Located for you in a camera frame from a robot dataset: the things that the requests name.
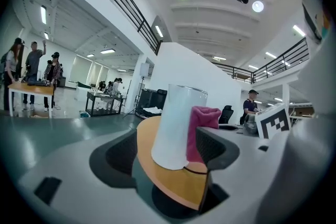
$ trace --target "long hair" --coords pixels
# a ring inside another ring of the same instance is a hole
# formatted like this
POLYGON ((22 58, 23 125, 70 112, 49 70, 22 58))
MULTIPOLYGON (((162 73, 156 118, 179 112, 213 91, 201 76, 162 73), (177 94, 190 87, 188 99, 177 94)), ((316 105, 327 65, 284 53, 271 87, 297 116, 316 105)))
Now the long hair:
POLYGON ((18 48, 19 45, 21 45, 21 44, 14 43, 12 45, 11 49, 10 49, 14 53, 14 59, 15 59, 15 61, 17 61, 17 56, 18 56, 18 52, 19 52, 19 48, 18 48))

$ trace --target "plaid shirt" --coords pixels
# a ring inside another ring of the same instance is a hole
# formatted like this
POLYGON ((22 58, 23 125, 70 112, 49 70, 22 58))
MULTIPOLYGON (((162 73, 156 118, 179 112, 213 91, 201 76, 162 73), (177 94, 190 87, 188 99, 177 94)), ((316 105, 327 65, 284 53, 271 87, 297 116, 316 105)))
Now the plaid shirt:
MULTIPOLYGON (((47 65, 47 68, 46 68, 46 71, 44 71, 44 74, 43 74, 43 80, 47 80, 47 76, 51 70, 51 64, 47 65)), ((54 67, 54 72, 52 73, 53 75, 53 80, 54 80, 54 85, 57 84, 57 80, 58 80, 58 77, 59 77, 59 72, 61 70, 61 65, 59 64, 59 62, 56 63, 55 67, 54 67)))

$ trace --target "black table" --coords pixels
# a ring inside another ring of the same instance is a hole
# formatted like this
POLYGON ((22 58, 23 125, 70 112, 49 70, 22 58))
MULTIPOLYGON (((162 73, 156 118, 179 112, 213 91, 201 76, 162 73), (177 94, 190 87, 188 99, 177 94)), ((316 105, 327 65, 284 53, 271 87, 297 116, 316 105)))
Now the black table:
POLYGON ((106 96, 105 94, 102 94, 102 93, 88 91, 88 93, 87 93, 87 99, 86 99, 85 111, 88 112, 91 117, 117 115, 117 114, 120 114, 122 102, 125 99, 126 98, 108 97, 108 96, 106 96), (111 108, 109 110, 94 109, 96 98, 110 98, 111 99, 110 101, 112 101, 111 108), (92 107, 91 107, 90 110, 88 110, 89 99, 92 101, 92 107), (117 100, 117 101, 120 102, 119 110, 118 111, 112 109, 115 100, 117 100))

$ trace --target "folded cloth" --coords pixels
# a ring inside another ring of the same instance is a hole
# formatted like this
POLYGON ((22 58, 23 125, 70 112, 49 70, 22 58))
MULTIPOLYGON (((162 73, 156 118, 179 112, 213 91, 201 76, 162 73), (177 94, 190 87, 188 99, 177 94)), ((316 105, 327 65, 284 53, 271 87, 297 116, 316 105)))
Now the folded cloth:
POLYGON ((152 114, 161 114, 162 109, 158 109, 157 107, 154 108, 143 108, 144 111, 151 112, 152 114))
POLYGON ((218 118, 221 114, 222 112, 219 109, 205 106, 192 107, 187 140, 187 160, 189 162, 203 163, 196 148, 196 128, 202 126, 218 129, 218 118))

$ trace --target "white cylinder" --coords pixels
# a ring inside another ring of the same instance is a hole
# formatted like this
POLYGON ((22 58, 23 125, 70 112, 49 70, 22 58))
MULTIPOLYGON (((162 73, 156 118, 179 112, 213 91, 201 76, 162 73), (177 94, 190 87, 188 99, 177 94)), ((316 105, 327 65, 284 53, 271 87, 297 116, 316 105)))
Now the white cylinder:
POLYGON ((186 158, 188 127, 193 106, 205 106, 205 91, 169 84, 160 126, 152 148, 152 158, 160 166, 180 170, 186 158))

